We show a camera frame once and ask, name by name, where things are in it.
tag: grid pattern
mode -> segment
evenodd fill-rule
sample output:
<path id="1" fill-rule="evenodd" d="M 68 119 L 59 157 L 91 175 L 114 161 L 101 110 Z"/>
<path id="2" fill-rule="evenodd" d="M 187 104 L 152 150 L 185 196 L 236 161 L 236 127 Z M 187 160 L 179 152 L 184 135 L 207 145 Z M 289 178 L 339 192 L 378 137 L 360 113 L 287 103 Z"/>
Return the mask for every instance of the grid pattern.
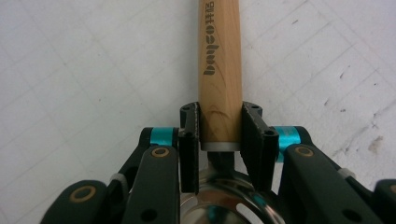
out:
<path id="1" fill-rule="evenodd" d="M 0 0 L 0 223 L 108 183 L 197 100 L 197 0 Z M 396 5 L 240 0 L 244 99 L 372 189 L 396 176 Z"/>

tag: stain on surface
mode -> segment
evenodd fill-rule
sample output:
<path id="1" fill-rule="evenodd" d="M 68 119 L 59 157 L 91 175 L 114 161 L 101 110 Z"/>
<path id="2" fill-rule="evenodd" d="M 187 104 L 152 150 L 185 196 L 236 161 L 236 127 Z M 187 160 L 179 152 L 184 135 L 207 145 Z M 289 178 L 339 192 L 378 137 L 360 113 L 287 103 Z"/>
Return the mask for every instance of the stain on surface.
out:
<path id="1" fill-rule="evenodd" d="M 369 151 L 372 151 L 374 154 L 378 154 L 379 149 L 381 148 L 382 140 L 384 140 L 383 136 L 378 136 L 369 146 Z"/>

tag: wooden tool handle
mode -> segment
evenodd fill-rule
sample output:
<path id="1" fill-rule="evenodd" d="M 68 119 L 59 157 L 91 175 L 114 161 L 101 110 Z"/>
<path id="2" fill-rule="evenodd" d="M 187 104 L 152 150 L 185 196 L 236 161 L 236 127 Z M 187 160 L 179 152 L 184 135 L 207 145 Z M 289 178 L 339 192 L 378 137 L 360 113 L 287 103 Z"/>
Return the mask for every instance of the wooden tool handle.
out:
<path id="1" fill-rule="evenodd" d="M 238 0 L 200 0 L 201 146 L 239 150 L 242 110 Z"/>

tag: wooden handle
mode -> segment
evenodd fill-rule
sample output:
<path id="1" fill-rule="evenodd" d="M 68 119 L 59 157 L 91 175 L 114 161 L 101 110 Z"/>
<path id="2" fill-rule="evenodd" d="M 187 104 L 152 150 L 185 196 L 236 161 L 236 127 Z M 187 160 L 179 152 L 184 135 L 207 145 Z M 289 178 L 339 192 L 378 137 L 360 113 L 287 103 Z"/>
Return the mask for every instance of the wooden handle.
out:
<path id="1" fill-rule="evenodd" d="M 200 0 L 202 150 L 239 150 L 242 110 L 238 0 Z"/>

